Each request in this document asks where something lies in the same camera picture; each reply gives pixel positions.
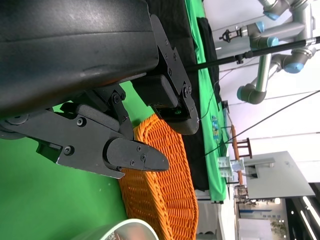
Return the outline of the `small black background gripper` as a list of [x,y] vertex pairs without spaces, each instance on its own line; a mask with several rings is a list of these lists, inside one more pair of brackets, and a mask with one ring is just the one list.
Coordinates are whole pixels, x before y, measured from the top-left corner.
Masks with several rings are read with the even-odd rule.
[[235,31],[229,31],[228,29],[219,37],[219,40],[224,42],[231,42],[232,39],[242,36],[242,30],[236,29]]

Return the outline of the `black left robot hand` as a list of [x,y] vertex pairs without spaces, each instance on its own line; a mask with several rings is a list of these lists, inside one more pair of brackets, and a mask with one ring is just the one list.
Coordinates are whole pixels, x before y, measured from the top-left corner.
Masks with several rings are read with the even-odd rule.
[[166,156],[134,139],[127,81],[174,131],[198,131],[191,82],[144,0],[1,1],[2,139],[33,139],[58,165],[115,179],[166,171]]

